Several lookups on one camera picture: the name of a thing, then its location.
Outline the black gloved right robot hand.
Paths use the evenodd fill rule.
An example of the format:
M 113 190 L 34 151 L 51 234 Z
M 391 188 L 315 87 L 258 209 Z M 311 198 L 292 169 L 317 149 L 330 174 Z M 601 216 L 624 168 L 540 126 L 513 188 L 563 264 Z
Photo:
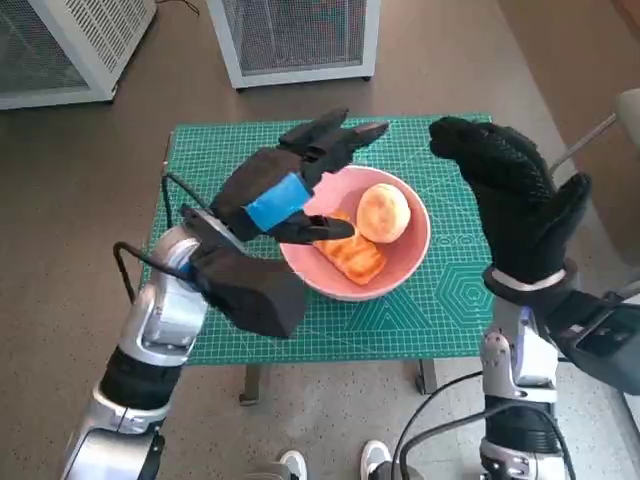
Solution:
M 557 187 L 536 144 L 511 127 L 443 117 L 429 134 L 431 152 L 454 161 L 474 193 L 499 281 L 532 291 L 566 276 L 566 247 L 591 197 L 589 175 Z

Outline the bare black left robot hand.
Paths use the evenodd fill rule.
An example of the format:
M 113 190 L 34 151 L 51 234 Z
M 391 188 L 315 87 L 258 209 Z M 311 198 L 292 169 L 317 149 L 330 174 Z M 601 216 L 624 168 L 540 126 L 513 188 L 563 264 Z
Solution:
M 285 244 L 353 236 L 355 228 L 346 220 L 304 212 L 325 173 L 351 164 L 357 150 L 389 129 L 387 122 L 345 128 L 347 114 L 346 109 L 334 109 L 301 123 L 282 134 L 276 146 L 245 159 L 213 198 L 214 216 L 242 242 L 260 235 Z

